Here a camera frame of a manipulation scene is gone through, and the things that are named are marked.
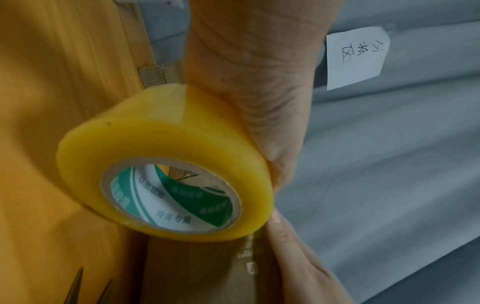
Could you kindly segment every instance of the green and white label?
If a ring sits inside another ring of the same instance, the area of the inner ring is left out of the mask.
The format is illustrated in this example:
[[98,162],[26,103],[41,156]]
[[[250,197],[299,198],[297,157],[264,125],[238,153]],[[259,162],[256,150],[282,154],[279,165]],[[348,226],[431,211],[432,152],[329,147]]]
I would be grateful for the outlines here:
[[219,188],[177,181],[154,164],[128,167],[110,183],[115,205],[150,226],[205,233],[231,224],[234,204]]

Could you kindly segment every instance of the packing tape roll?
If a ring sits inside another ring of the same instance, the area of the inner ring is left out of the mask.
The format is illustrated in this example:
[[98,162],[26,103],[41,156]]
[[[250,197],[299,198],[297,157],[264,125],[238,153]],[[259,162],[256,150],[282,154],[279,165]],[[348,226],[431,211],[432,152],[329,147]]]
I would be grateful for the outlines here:
[[259,229],[274,206],[267,162],[238,113],[191,86],[123,101],[68,132],[56,159],[84,204],[149,235],[231,240]]

